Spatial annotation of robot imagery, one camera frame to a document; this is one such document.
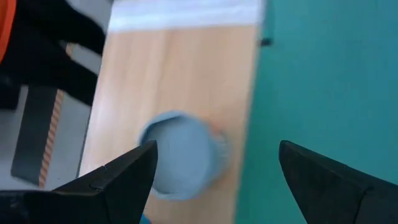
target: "orange object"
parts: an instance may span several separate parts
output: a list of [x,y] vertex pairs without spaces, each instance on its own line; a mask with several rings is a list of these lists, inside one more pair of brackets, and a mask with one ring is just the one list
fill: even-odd
[[16,6],[16,0],[0,0],[0,63],[6,54]]

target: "wooden board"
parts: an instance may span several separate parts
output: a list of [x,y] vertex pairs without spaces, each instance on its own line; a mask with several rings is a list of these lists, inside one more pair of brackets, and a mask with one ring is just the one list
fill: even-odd
[[150,196],[144,213],[154,223],[232,223],[256,34],[255,25],[111,33],[80,175],[134,148],[153,116],[183,110],[226,131],[231,163],[198,198],[167,202]]

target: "teal surface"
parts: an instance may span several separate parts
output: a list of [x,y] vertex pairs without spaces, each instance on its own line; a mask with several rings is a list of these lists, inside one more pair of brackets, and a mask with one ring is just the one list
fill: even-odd
[[236,223],[305,223],[278,161],[288,139],[398,184],[398,1],[267,9]]

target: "light blue cup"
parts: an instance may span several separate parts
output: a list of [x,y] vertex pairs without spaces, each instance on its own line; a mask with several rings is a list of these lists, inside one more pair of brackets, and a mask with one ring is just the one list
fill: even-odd
[[217,178],[228,162],[226,138],[200,119],[181,111],[162,113],[150,121],[139,143],[156,140],[158,162],[152,193],[160,199],[195,197]]

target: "white strip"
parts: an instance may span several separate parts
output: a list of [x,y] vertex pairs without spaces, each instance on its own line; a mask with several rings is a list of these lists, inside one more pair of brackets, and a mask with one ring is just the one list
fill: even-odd
[[261,0],[116,1],[109,31],[257,24]]

